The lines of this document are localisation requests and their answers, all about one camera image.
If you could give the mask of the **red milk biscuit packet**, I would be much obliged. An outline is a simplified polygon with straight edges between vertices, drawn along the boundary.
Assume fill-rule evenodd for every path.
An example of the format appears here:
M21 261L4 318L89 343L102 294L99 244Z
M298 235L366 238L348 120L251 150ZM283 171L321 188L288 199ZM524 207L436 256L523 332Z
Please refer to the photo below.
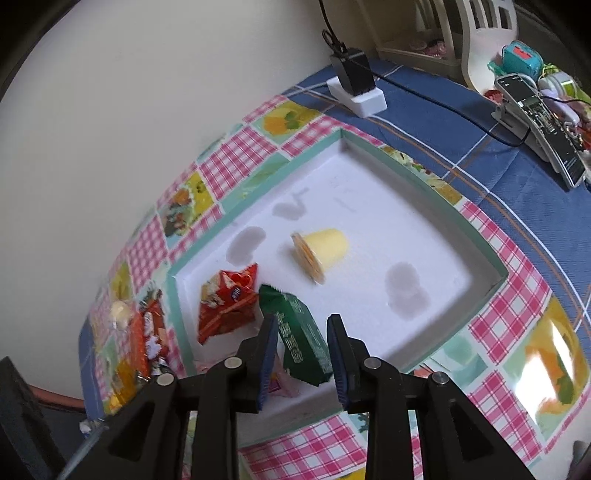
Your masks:
M165 360L169 342L164 324L164 312L159 298L150 300L140 313L145 356L152 363Z

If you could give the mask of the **clear round bun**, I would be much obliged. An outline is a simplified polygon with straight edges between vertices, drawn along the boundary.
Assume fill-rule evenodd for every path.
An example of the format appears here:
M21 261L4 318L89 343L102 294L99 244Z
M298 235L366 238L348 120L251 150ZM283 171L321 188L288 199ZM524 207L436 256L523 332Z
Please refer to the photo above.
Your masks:
M109 315L113 327L117 330L124 331L133 319L134 311L127 302L115 300L111 304Z

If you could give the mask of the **purple swiss roll packet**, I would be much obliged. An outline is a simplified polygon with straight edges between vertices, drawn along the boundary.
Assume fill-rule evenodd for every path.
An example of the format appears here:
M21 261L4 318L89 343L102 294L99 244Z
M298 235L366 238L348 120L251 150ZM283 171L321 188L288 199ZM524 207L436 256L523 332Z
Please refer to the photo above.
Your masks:
M294 383L294 378L291 378L287 371L283 369L280 357L277 355L273 358L269 393L270 395L286 398L296 398L300 395L300 390L297 388L297 384Z

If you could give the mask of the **red peanut snack packet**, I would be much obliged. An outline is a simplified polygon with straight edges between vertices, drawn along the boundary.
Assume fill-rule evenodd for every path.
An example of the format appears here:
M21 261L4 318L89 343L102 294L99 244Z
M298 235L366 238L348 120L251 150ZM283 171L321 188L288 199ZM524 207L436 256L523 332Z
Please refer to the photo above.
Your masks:
M258 272L256 263L242 271L219 270L201 286L197 325L199 344L204 345L211 337L231 333L256 320Z

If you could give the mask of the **green mung bean cake packet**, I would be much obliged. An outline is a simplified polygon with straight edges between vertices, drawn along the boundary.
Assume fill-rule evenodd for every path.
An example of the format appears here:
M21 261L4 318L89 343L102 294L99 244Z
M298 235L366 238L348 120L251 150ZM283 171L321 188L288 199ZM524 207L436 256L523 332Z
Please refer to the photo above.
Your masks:
M318 387L332 377L329 347L308 306L270 285L259 287L259 307L273 315L283 342L283 369L294 379Z

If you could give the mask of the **yellow clear cake packet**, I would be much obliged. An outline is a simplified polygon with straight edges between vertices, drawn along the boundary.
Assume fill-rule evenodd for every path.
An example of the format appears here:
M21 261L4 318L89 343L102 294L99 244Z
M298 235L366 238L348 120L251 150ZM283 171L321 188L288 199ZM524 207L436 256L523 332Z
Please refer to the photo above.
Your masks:
M111 393L107 400L107 412L114 414L126 405L139 390L140 377L148 376L148 366L144 360L130 363L120 361L111 377Z

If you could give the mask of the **red patterned pastry packet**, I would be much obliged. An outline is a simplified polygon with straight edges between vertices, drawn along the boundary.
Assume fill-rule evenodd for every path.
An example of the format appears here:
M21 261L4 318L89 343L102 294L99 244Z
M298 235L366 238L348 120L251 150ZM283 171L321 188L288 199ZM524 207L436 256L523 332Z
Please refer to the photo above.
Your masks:
M130 365L142 377L150 376L143 335L143 317L136 313L129 324Z

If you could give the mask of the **pink checkered picture tablecloth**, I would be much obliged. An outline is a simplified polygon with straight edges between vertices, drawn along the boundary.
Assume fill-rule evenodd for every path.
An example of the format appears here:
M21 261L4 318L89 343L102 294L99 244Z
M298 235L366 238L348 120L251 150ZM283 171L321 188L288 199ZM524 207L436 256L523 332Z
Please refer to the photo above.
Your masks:
M280 319L270 396L238 421L252 479L360 478L369 418L342 412L325 323L403 372L442 372L538 477L588 433L590 367L533 257L436 170L353 120L279 96L156 200L116 257L80 353L87 413L163 360L179 377Z

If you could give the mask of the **teal rimmed white tray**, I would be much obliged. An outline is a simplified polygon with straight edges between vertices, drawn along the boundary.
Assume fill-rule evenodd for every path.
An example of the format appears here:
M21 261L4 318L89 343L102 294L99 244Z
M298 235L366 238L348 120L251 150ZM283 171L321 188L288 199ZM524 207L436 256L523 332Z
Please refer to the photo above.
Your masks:
M315 283L291 234L338 229L349 251ZM259 284L297 296L325 327L339 314L352 337L402 371L463 329L506 282L499 255L419 172L338 129L290 161L270 158L221 198L213 224L170 267L169 318L188 374L253 335L247 325L197 341L202 284L259 265Z

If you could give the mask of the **black power adapter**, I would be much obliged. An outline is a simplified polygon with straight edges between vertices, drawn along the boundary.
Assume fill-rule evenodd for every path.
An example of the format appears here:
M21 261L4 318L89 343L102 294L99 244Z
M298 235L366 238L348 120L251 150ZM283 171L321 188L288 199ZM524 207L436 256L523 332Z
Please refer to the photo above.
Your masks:
M349 48L346 53L332 53L329 58L346 93L358 96L376 87L365 51Z

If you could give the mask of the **teal toy box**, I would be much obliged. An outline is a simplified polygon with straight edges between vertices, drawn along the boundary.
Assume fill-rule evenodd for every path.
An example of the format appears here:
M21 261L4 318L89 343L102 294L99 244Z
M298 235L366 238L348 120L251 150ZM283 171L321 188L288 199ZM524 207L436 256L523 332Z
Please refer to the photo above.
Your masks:
M508 74L520 73L533 80L538 80L542 74L543 66L542 56L519 40L514 40L502 49L502 68Z

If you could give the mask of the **cream wooden rack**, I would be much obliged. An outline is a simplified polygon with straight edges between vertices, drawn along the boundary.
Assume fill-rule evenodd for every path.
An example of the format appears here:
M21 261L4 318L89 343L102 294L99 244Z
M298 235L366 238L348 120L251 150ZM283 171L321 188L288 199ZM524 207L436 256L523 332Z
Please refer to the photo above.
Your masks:
M383 59L447 77L483 94L493 88L490 63L518 38L512 1L408 1L402 29L374 35Z

